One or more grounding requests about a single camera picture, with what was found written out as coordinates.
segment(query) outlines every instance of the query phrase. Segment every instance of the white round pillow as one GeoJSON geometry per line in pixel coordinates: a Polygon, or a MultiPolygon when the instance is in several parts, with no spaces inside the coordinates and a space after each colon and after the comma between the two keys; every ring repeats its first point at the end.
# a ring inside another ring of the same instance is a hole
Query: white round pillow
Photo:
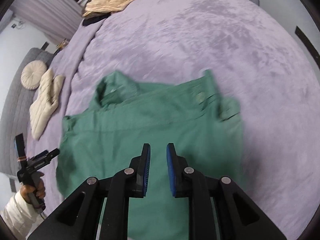
{"type": "Polygon", "coordinates": [[[41,60],[31,61],[21,74],[21,84],[26,89],[36,89],[40,85],[43,74],[47,71],[46,64],[41,60]]]}

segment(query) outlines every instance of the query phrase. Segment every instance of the white sleeve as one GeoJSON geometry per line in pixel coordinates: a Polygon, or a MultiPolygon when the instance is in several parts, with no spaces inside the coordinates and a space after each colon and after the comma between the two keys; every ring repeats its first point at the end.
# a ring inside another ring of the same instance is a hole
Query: white sleeve
{"type": "Polygon", "coordinates": [[[25,240],[38,213],[18,192],[5,206],[1,216],[14,236],[18,240],[25,240]]]}

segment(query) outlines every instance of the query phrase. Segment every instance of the purple bedspread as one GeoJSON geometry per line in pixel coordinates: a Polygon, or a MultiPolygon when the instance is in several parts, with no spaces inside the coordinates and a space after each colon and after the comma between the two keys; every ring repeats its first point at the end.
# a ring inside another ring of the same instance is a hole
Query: purple bedspread
{"type": "MultiPolygon", "coordinates": [[[[297,239],[320,203],[320,87],[293,38],[248,0],[136,0],[80,26],[52,62],[66,80],[60,107],[29,156],[59,146],[61,119],[84,111],[97,82],[120,70],[137,81],[179,84],[212,69],[241,103],[246,192],[297,239]]],[[[47,213],[62,201],[54,160],[44,169],[47,213]]]]}

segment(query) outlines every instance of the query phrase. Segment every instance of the green garment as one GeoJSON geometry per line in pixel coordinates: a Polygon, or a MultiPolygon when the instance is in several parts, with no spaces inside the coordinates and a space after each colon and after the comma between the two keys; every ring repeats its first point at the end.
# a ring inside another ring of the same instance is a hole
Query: green garment
{"type": "Polygon", "coordinates": [[[113,176],[149,143],[147,196],[130,199],[128,236],[187,240],[188,199],[172,197],[166,146],[174,143],[177,154],[206,176],[241,183],[239,112],[236,100],[219,94],[210,71],[178,86],[136,83],[114,72],[101,80],[86,111],[63,119],[59,190],[67,197],[88,177],[113,176]]]}

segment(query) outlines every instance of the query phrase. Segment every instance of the gray sofa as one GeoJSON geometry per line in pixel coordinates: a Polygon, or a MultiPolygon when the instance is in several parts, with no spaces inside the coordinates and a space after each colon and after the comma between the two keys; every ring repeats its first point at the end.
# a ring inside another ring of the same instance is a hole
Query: gray sofa
{"type": "Polygon", "coordinates": [[[23,68],[33,60],[42,60],[49,67],[53,54],[32,48],[21,62],[10,85],[0,120],[0,172],[15,178],[18,171],[17,156],[13,144],[14,137],[23,133],[27,139],[29,108],[36,90],[27,90],[21,85],[23,68]]]}

